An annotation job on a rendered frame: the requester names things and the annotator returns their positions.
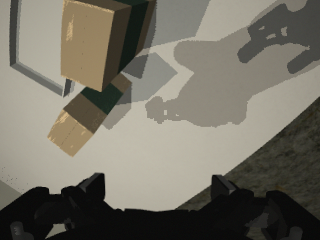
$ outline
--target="cardboard box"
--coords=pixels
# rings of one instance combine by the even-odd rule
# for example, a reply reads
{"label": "cardboard box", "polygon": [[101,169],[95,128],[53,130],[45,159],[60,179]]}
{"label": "cardboard box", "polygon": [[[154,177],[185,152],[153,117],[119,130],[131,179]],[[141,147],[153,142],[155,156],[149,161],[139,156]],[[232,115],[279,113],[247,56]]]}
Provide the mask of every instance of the cardboard box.
{"label": "cardboard box", "polygon": [[48,139],[73,157],[93,136],[131,82],[119,74],[103,92],[85,88],[63,108]]}
{"label": "cardboard box", "polygon": [[156,0],[64,0],[61,76],[102,92],[143,49]]}

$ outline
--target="dark floor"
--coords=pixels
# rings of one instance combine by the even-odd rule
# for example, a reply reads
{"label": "dark floor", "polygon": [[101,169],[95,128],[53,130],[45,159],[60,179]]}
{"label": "dark floor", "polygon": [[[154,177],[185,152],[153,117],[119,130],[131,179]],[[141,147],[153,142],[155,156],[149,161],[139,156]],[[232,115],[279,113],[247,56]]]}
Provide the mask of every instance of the dark floor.
{"label": "dark floor", "polygon": [[[320,98],[225,178],[255,197],[283,191],[320,219]],[[209,201],[207,187],[177,209],[198,210]],[[265,239],[259,228],[247,236]]]}

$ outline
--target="dark green band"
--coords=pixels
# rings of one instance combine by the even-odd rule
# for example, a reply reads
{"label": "dark green band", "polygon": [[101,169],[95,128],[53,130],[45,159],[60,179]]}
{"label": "dark green band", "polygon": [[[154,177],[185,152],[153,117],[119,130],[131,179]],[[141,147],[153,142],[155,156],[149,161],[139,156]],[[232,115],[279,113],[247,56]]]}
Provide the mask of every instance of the dark green band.
{"label": "dark green band", "polygon": [[136,56],[140,34],[148,9],[149,2],[146,0],[115,0],[132,6],[126,36],[124,39],[121,60],[118,68],[120,73]]}
{"label": "dark green band", "polygon": [[107,115],[123,95],[123,93],[111,83],[108,84],[102,92],[86,87],[82,90],[81,94]]}

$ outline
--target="block with green stripe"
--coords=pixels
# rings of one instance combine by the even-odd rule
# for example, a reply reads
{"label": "block with green stripe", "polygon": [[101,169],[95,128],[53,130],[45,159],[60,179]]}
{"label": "block with green stripe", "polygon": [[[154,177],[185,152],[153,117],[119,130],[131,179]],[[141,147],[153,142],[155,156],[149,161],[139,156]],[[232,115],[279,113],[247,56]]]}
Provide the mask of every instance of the block with green stripe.
{"label": "block with green stripe", "polygon": [[156,0],[64,0],[61,76],[102,92],[143,49]]}
{"label": "block with green stripe", "polygon": [[84,88],[60,112],[49,140],[73,157],[98,130],[130,85],[120,73],[102,92]]}

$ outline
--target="brown floor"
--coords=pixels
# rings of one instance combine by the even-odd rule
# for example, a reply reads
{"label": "brown floor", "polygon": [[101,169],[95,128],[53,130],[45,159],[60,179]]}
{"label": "brown floor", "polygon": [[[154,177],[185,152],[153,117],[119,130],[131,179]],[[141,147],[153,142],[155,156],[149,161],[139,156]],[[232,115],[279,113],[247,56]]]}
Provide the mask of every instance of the brown floor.
{"label": "brown floor", "polygon": [[[255,197],[283,191],[320,219],[320,98],[225,178]],[[210,187],[177,209],[198,210],[209,201]],[[247,236],[265,239],[259,228]]]}

